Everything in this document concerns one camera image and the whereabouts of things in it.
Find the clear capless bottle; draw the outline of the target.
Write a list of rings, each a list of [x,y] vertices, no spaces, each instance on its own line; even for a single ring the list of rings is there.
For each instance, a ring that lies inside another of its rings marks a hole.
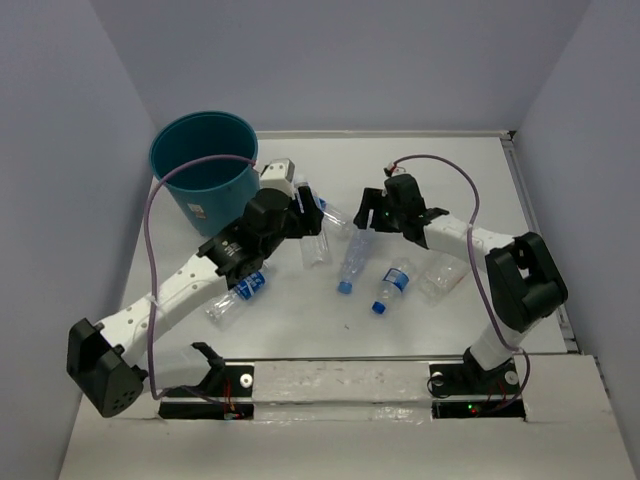
[[[303,237],[299,241],[299,246],[304,269],[310,270],[332,263],[329,242],[324,231],[317,236]]]

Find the Pocari bottle white cap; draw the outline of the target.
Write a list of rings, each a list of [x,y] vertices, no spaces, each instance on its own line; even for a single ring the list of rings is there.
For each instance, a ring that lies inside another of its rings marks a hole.
[[[296,195],[296,200],[301,210],[301,204],[300,204],[299,194],[298,194],[298,186],[299,185],[310,186],[310,184],[303,175],[295,175],[293,185],[295,188],[294,192]],[[315,189],[313,189],[312,187],[311,189],[314,192],[317,198],[317,201],[319,202],[324,212],[321,232],[324,231],[326,233],[328,242],[330,237],[336,237],[338,240],[347,239],[351,232],[351,226],[348,223],[348,220],[349,220],[348,216],[343,211],[341,211],[338,207],[336,207],[329,201],[322,198]]]

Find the tall crushed clear bottle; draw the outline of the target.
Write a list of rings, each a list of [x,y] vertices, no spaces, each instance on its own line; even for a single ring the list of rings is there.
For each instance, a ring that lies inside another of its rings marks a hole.
[[[356,229],[351,237],[338,276],[337,291],[344,295],[352,293],[353,286],[363,272],[371,255],[374,231]]]

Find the small blue label bottle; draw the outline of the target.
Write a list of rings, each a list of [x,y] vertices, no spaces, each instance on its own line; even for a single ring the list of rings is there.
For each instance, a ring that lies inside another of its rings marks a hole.
[[[409,258],[394,259],[379,283],[371,311],[376,315],[384,315],[400,301],[415,272],[416,265]]]

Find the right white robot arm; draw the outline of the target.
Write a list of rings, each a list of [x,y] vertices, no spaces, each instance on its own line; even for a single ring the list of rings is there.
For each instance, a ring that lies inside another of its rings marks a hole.
[[[511,236],[476,228],[449,211],[427,207],[409,174],[388,178],[383,188],[364,190],[354,217],[359,229],[399,233],[426,250],[469,264],[486,274],[481,298],[490,323],[461,362],[433,365],[429,385],[437,398],[484,395],[513,369],[526,335],[568,298],[568,290],[542,237]]]

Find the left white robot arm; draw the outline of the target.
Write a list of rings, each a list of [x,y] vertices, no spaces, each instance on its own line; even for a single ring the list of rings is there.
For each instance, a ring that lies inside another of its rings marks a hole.
[[[156,391],[153,345],[192,311],[259,272],[286,239],[315,236],[323,211],[311,188],[262,188],[244,213],[164,282],[123,310],[69,330],[66,370],[98,413],[111,418],[146,390]]]

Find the Pocari bottle near left arm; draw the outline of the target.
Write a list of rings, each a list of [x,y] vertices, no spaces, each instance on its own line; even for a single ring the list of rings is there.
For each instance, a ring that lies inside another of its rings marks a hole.
[[[209,301],[204,307],[205,314],[219,330],[228,329],[254,303],[270,276],[266,267],[249,275],[233,289]]]

